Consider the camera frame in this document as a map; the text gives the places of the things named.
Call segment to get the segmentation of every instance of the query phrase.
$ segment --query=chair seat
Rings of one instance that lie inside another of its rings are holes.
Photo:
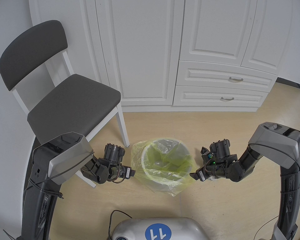
[[[120,100],[119,91],[73,74],[30,111],[27,121],[41,144],[72,131],[87,136]]]

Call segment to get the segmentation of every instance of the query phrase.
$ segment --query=white chair frame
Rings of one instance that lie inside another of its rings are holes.
[[[67,65],[67,68],[68,68],[68,71],[69,71],[70,75],[74,74],[74,70],[71,66],[71,62],[69,60],[67,51],[63,50],[62,55],[64,57],[64,61]],[[16,88],[14,87],[11,90],[11,92],[15,96],[16,100],[20,104],[20,106],[23,109],[23,111],[25,112],[25,114],[28,115],[29,110],[26,107],[26,105],[24,104],[23,100],[21,99],[21,97],[20,97],[19,93],[17,92]],[[126,130],[126,126],[125,126],[125,121],[124,121],[124,117],[123,117],[121,103],[118,103],[118,105],[116,107],[114,107],[114,109],[111,110],[111,112],[86,136],[87,141],[90,141],[100,131],[100,129],[103,128],[105,126],[105,124],[107,124],[109,122],[110,119],[112,119],[112,117],[114,115],[117,116],[118,125],[119,125],[120,131],[121,131],[124,146],[129,147],[130,144],[129,144],[129,139],[128,139],[127,130]],[[80,172],[80,170],[78,170],[76,172],[76,175],[79,176],[85,182],[87,182],[89,185],[91,185],[93,188],[96,187],[96,184],[93,181],[91,181],[90,179],[85,178],[82,175],[82,173]]]

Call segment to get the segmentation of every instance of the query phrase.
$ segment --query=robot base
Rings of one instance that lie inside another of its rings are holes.
[[[128,219],[119,223],[112,240],[210,240],[195,220],[187,217]]]

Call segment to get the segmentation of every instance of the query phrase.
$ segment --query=translucent trash bag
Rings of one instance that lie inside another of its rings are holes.
[[[176,196],[194,181],[189,173],[195,160],[183,142],[176,139],[153,139],[138,142],[131,150],[135,177],[152,191]]]

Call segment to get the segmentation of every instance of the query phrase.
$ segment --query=cabinet base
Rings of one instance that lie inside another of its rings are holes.
[[[256,112],[258,107],[240,106],[173,106],[139,105],[122,106],[123,112]]]

